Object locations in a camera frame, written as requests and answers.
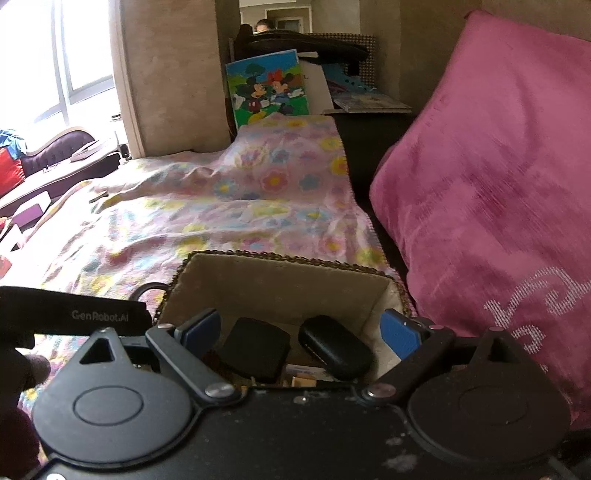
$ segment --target window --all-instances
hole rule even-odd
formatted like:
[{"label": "window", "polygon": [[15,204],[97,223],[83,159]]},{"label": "window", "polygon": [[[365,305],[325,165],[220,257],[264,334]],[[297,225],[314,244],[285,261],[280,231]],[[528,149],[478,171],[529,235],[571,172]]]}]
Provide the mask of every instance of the window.
[{"label": "window", "polygon": [[0,9],[0,42],[10,50],[0,75],[0,128],[17,130],[29,149],[67,126],[111,133],[120,108],[108,8],[108,0],[10,0]]},{"label": "window", "polygon": [[286,17],[277,18],[275,24],[279,30],[290,30],[293,32],[303,32],[302,24],[304,23],[303,17]]}]

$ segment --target beige wall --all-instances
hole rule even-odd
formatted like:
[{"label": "beige wall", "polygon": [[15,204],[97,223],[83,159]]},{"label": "beige wall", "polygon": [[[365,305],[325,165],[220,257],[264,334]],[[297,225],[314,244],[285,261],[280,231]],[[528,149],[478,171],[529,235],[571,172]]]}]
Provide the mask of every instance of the beige wall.
[{"label": "beige wall", "polygon": [[265,9],[312,7],[315,33],[359,33],[359,0],[297,0],[289,4],[267,4],[241,8],[244,23],[253,27],[265,18]]},{"label": "beige wall", "polygon": [[555,33],[591,40],[589,0],[400,0],[400,99],[420,111],[437,87],[465,25],[483,8]]},{"label": "beige wall", "polygon": [[361,33],[359,0],[312,0],[312,17],[315,32]]},{"label": "beige wall", "polygon": [[464,28],[481,0],[400,0],[400,100],[418,113],[431,97]]},{"label": "beige wall", "polygon": [[488,12],[591,41],[589,0],[483,0]]},{"label": "beige wall", "polygon": [[400,95],[400,0],[359,0],[361,33],[374,35],[376,87],[397,99]]},{"label": "beige wall", "polygon": [[238,32],[238,0],[109,3],[113,76],[132,154],[227,147],[220,49]]}]

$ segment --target finger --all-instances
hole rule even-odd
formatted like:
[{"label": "finger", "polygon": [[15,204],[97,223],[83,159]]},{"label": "finger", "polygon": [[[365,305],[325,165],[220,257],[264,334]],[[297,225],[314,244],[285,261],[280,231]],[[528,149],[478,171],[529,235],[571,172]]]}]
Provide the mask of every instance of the finger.
[{"label": "finger", "polygon": [[25,358],[29,361],[31,372],[25,382],[23,390],[36,387],[42,384],[51,373],[51,363],[49,360],[41,355],[26,355]]}]

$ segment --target white paper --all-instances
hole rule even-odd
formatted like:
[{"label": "white paper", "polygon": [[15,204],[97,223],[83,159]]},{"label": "white paper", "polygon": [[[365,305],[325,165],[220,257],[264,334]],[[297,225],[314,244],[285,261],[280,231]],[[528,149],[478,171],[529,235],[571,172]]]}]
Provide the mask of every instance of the white paper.
[{"label": "white paper", "polygon": [[322,66],[305,60],[300,60],[300,65],[310,114],[322,115],[325,110],[333,109],[329,85],[326,83]]}]

